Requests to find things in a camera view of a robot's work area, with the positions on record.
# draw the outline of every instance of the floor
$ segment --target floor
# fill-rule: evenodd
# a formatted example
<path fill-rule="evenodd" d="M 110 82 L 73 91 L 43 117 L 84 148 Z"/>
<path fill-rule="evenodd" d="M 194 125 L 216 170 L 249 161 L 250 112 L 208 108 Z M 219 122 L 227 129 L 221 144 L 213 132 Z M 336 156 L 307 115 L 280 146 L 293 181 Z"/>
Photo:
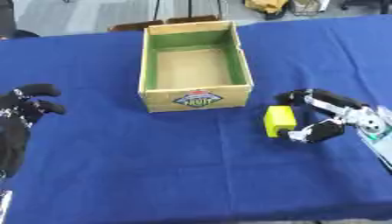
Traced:
<path fill-rule="evenodd" d="M 109 26 L 152 20 L 157 0 L 14 0 L 19 29 L 36 32 L 42 36 L 105 32 Z M 242 0 L 221 0 L 223 17 L 239 25 L 265 22 L 263 14 L 244 7 Z M 332 0 L 328 9 L 314 17 L 296 17 L 287 13 L 282 21 L 353 17 L 379 12 L 375 6 L 354 6 L 341 10 L 343 0 Z M 195 15 L 217 13 L 215 0 L 193 1 Z M 158 18 L 184 17 L 187 1 L 163 0 Z"/>

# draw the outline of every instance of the robotic hand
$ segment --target robotic hand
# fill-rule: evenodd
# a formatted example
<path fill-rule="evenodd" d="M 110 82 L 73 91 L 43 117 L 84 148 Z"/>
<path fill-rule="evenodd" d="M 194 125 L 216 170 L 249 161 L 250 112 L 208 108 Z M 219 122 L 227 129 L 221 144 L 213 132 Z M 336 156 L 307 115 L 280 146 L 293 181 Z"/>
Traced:
<path fill-rule="evenodd" d="M 10 178 L 23 162 L 30 128 L 47 113 L 65 114 L 65 108 L 49 101 L 31 101 L 35 96 L 58 96 L 50 84 L 14 88 L 0 95 L 0 178 Z"/>
<path fill-rule="evenodd" d="M 279 94 L 281 105 L 308 104 L 329 116 L 301 130 L 280 129 L 280 137 L 302 143 L 317 143 L 344 134 L 345 126 L 357 130 L 361 140 L 392 170 L 392 111 L 379 106 L 376 111 L 367 104 L 322 89 L 299 89 Z"/>

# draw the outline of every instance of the open box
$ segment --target open box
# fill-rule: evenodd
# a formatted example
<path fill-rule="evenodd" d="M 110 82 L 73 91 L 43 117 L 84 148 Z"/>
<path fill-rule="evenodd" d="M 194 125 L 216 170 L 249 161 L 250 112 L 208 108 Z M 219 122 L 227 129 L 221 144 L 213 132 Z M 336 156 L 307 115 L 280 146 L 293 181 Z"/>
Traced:
<path fill-rule="evenodd" d="M 139 94 L 150 112 L 245 106 L 252 87 L 233 22 L 145 29 Z"/>

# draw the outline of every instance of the table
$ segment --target table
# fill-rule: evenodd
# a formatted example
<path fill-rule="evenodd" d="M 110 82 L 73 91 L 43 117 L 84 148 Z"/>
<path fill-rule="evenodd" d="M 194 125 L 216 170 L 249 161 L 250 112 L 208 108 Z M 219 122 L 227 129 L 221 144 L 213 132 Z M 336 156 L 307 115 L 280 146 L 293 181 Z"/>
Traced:
<path fill-rule="evenodd" d="M 248 106 L 157 114 L 137 95 L 141 32 L 1 42 L 0 89 L 53 83 L 68 109 L 34 127 L 7 223 L 392 218 L 392 177 L 352 129 L 305 145 L 261 124 L 273 95 L 296 88 L 392 108 L 391 23 L 241 27 Z M 321 119 L 295 110 L 301 125 Z"/>

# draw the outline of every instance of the black glove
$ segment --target black glove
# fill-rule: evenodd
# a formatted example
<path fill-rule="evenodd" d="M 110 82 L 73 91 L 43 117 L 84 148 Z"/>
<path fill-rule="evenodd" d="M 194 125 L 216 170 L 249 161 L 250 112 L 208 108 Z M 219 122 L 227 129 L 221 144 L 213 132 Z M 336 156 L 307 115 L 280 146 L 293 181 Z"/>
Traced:
<path fill-rule="evenodd" d="M 0 171 L 12 177 L 23 162 L 30 128 L 47 113 L 65 114 L 65 108 L 49 101 L 29 101 L 34 96 L 58 96 L 51 84 L 33 84 L 0 95 Z"/>

